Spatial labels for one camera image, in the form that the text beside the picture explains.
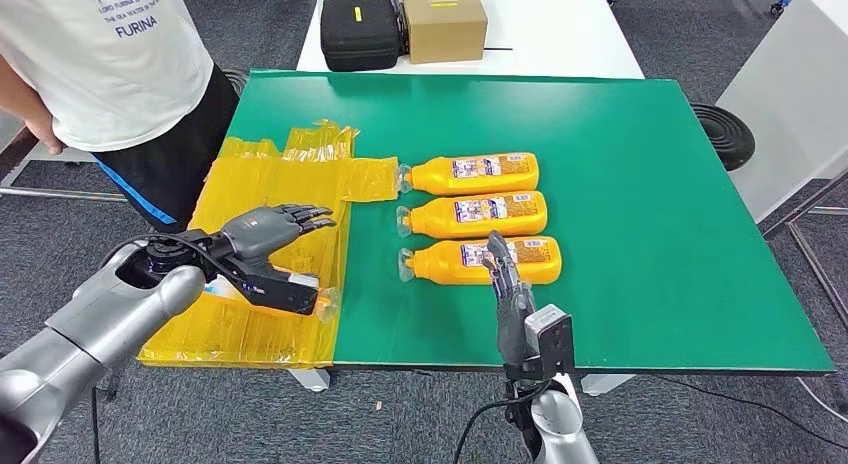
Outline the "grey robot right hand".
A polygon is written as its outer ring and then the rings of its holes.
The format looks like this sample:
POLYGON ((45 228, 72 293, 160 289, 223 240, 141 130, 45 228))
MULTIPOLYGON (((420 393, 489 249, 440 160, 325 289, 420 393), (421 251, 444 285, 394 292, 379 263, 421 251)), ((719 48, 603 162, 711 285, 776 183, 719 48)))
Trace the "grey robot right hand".
POLYGON ((505 365, 519 367, 533 356, 524 324, 532 313, 532 298, 521 280, 508 242, 499 232, 489 232, 486 249, 489 257, 483 257, 482 263, 489 272, 496 298, 497 348, 505 365))

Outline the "person's right hand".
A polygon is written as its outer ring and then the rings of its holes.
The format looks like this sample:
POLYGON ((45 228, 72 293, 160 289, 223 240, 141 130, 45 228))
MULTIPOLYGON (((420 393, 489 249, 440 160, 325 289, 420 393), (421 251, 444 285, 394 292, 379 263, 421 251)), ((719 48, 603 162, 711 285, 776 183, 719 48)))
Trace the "person's right hand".
POLYGON ((53 117, 47 112, 35 117, 30 117, 24 120, 28 130, 44 144, 49 155, 60 155, 63 153, 66 145, 56 137, 53 131, 53 117))

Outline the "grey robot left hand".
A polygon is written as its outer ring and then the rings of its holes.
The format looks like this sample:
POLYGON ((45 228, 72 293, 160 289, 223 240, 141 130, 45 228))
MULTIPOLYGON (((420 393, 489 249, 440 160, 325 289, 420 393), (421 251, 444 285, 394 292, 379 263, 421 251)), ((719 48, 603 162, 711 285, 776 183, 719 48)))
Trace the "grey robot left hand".
POLYGON ((244 262, 268 262, 272 253, 310 232, 335 227, 326 207, 304 204, 261 206, 226 222, 220 229, 234 255, 244 262))

